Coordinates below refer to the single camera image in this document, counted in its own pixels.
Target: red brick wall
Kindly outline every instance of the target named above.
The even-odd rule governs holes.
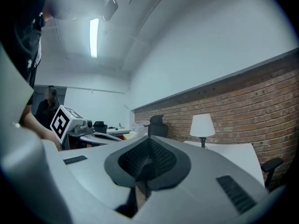
[[[285,162],[277,168],[272,182],[277,183],[295,155],[298,110],[297,52],[238,76],[139,108],[135,110],[135,121],[164,114],[169,138],[198,141],[189,135],[192,116],[210,113],[216,134],[207,142],[252,143],[261,164],[281,157]]]

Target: lamp base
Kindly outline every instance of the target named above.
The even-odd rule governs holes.
[[[206,148],[206,138],[205,137],[199,137],[201,141],[201,147]]]

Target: ceiling light fixture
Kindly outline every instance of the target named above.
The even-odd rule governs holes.
[[[90,26],[89,26],[90,55],[94,58],[98,57],[97,54],[98,26],[99,26],[98,18],[90,20]]]

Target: white table lamp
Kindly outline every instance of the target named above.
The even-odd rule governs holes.
[[[206,138],[214,134],[215,129],[210,114],[193,116],[190,135],[200,138],[201,147],[205,148]]]

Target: chair headrest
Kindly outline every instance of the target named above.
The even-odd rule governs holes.
[[[94,126],[96,126],[96,127],[104,127],[105,125],[104,125],[103,121],[95,121],[94,122]]]
[[[163,114],[160,115],[154,115],[150,118],[150,123],[152,125],[162,125],[163,124]]]

